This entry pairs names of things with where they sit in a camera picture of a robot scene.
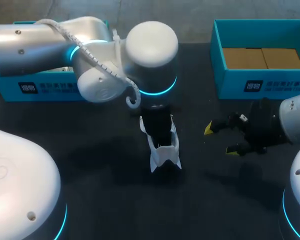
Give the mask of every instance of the glowing blue light ring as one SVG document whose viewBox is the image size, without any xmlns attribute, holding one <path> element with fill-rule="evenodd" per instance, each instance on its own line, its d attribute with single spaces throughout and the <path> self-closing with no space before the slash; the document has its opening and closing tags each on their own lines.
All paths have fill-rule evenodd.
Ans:
<svg viewBox="0 0 300 240">
<path fill-rule="evenodd" d="M 287 216 L 286 209 L 285 209 L 285 201 L 284 201 L 284 198 L 285 198 L 285 191 L 283 191 L 283 197 L 282 197 L 282 206 L 283 206 L 284 215 L 285 215 L 285 218 L 286 218 L 286 220 L 288 221 L 290 227 L 291 227 L 292 230 L 294 231 L 294 233 L 300 238 L 300 234 L 295 230 L 295 228 L 292 226 L 291 222 L 289 221 L 289 218 L 288 218 L 288 216 Z"/>
<path fill-rule="evenodd" d="M 83 43 L 83 45 L 87 45 L 87 44 L 93 44 L 93 43 L 107 43 L 108 41 L 106 40 L 99 40 L 99 39 L 96 39 L 96 40 L 89 40 L 89 41 L 85 41 Z M 74 56 L 74 54 L 76 53 L 76 51 L 78 51 L 80 47 L 79 46 L 76 46 L 72 52 L 71 52 L 71 55 L 70 55 L 70 61 L 72 61 L 72 57 Z"/>
<path fill-rule="evenodd" d="M 57 240 L 60 237 L 60 234 L 62 233 L 62 230 L 65 227 L 66 219 L 67 219 L 67 204 L 65 205 L 65 215 L 64 215 L 64 220 L 63 220 L 62 226 L 60 228 L 58 235 L 54 238 L 54 240 Z"/>
<path fill-rule="evenodd" d="M 150 93 L 150 92 L 145 92 L 145 91 L 140 90 L 140 93 L 145 94 L 145 95 L 150 95 L 150 96 L 158 96 L 158 95 L 161 95 L 161 94 L 165 94 L 166 92 L 170 91 L 173 88 L 173 86 L 176 84 L 176 81 L 177 81 L 177 77 L 175 77 L 175 80 L 172 83 L 172 85 L 164 91 L 157 92 L 157 93 Z"/>
</svg>

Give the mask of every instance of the concrete floor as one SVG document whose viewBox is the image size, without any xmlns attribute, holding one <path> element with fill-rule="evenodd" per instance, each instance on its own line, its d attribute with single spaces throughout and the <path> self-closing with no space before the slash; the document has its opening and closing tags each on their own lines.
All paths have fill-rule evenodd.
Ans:
<svg viewBox="0 0 300 240">
<path fill-rule="evenodd" d="M 81 16 L 108 20 L 122 38 L 155 20 L 171 26 L 180 42 L 207 43 L 214 19 L 300 19 L 300 0 L 0 0 L 0 24 Z"/>
</svg>

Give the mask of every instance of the blue cardboard box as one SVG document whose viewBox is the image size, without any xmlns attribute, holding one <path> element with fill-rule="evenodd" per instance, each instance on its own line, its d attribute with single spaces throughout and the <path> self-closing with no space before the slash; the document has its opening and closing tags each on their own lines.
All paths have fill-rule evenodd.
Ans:
<svg viewBox="0 0 300 240">
<path fill-rule="evenodd" d="M 300 69 L 228 69 L 223 48 L 295 49 L 300 20 L 215 20 L 210 57 L 219 99 L 287 99 L 300 94 Z"/>
<path fill-rule="evenodd" d="M 0 93 L 6 102 L 84 101 L 73 71 L 44 71 L 30 75 L 0 77 Z"/>
</svg>

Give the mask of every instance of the black table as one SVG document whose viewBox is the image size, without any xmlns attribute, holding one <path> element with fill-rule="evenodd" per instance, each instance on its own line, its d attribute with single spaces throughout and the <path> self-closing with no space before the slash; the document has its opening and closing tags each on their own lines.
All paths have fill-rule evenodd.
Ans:
<svg viewBox="0 0 300 240">
<path fill-rule="evenodd" d="M 242 136 L 204 129 L 231 111 L 247 116 L 251 101 L 218 100 L 209 44 L 181 44 L 179 59 L 173 119 L 182 171 L 150 174 L 147 139 L 125 96 L 99 105 L 0 96 L 0 129 L 39 144 L 59 168 L 70 240 L 281 239 L 278 211 L 300 146 L 225 155 Z"/>
</svg>

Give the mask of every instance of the white cable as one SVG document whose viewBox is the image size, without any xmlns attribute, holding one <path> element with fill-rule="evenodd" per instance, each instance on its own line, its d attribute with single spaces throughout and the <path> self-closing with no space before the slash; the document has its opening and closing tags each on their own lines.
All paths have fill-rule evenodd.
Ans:
<svg viewBox="0 0 300 240">
<path fill-rule="evenodd" d="M 51 19 L 41 19 L 39 21 L 37 21 L 35 24 L 46 24 L 46 25 L 50 25 L 52 27 L 54 27 L 60 34 L 62 34 L 63 36 L 65 35 L 67 38 L 69 38 L 72 42 L 74 42 L 81 50 L 82 52 L 89 58 L 91 59 L 94 63 L 96 63 L 100 68 L 102 68 L 103 70 L 105 70 L 107 73 L 109 73 L 111 76 L 122 80 L 124 83 L 128 83 L 134 90 L 135 92 L 135 103 L 132 103 L 132 99 L 127 96 L 125 101 L 126 104 L 131 108 L 131 109 L 136 109 L 139 107 L 140 103 L 141 103 L 141 94 L 139 91 L 138 86 L 128 77 L 126 76 L 121 76 L 113 71 L 111 71 L 109 68 L 107 68 L 107 66 L 105 66 L 104 64 L 102 64 L 98 59 L 96 59 L 93 54 L 85 47 L 85 45 L 73 34 L 71 34 L 67 29 L 65 29 L 60 23 L 51 20 Z"/>
</svg>

